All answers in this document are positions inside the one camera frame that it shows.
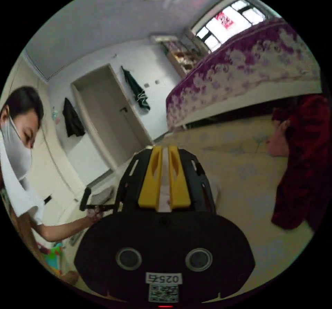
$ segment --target face mask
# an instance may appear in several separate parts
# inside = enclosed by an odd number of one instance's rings
[[[31,149],[24,146],[11,118],[4,123],[1,131],[10,165],[17,179],[21,181],[32,165]]]

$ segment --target hand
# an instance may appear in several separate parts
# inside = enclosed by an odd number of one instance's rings
[[[288,128],[288,127],[290,127],[292,124],[291,124],[291,122],[290,122],[290,120],[286,120],[286,121],[284,121],[280,126],[281,126],[281,130],[283,131],[283,132],[285,132],[286,131],[286,129]]]
[[[64,281],[67,282],[69,285],[74,286],[78,280],[79,280],[79,274],[76,271],[68,271],[66,274],[62,274],[59,276],[59,278]]]
[[[104,216],[104,212],[100,211],[99,207],[96,206],[94,209],[88,209],[87,217],[90,218],[91,223],[95,224]]]

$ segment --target bed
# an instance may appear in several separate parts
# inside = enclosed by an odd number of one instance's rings
[[[281,18],[235,35],[202,60],[167,96],[169,131],[270,100],[321,93],[319,65]]]

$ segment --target window frame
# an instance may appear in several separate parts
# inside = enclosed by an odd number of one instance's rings
[[[224,43],[222,43],[214,34],[213,34],[213,32],[211,32],[210,31],[210,29],[207,27],[207,24],[210,22],[210,21],[212,21],[215,17],[216,17],[216,15],[218,15],[219,13],[221,13],[221,12],[223,12],[226,8],[228,8],[228,7],[231,7],[232,9],[234,9],[233,7],[232,7],[232,5],[234,4],[234,3],[236,3],[236,2],[238,2],[238,1],[240,1],[240,0],[234,0],[234,1],[232,1],[231,3],[229,3],[229,4],[227,4],[227,6],[225,6],[222,10],[220,10],[218,13],[216,13],[212,18],[210,18],[196,33],[195,33],[195,36],[196,36],[196,38],[198,38],[200,41],[202,41],[206,46],[207,46],[207,48],[210,50],[210,52],[212,52],[212,50],[210,49],[210,47],[205,43],[205,41],[206,41],[206,39],[207,38],[209,38],[210,36],[213,36],[213,37],[215,37],[218,41],[219,41],[219,43],[220,43],[220,45],[222,45],[222,44],[224,44]],[[239,9],[239,10],[236,10],[236,9],[234,9],[235,11],[237,11],[246,21],[248,21],[248,23],[250,24],[250,27],[252,27],[253,25],[255,25],[255,24],[253,24],[253,23],[251,23],[244,15],[243,15],[243,13],[245,12],[245,11],[247,11],[247,10],[249,10],[249,9],[257,9],[260,13],[262,13],[263,15],[264,15],[264,20],[263,21],[265,21],[268,17],[269,17],[269,15],[267,15],[266,13],[265,13],[265,11],[263,11],[263,10],[261,10],[260,9],[260,7],[259,6],[257,6],[256,4],[253,4],[251,1],[249,1],[249,0],[243,0],[243,1],[245,1],[245,2],[247,2],[248,3],[248,5],[247,6],[245,6],[245,7],[243,7],[243,8],[241,8],[241,9]],[[203,37],[203,38],[200,38],[199,36],[198,36],[198,33],[203,29],[203,28],[205,28],[205,29],[207,29],[208,30],[208,33]]]

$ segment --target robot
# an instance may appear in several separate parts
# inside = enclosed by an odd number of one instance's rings
[[[167,149],[171,212],[158,212],[163,148],[154,146],[133,156],[115,204],[99,206],[113,213],[80,242],[74,264],[96,293],[155,306],[202,303],[239,291],[255,267],[243,232],[216,214],[196,156]],[[89,193],[81,210],[94,208]]]

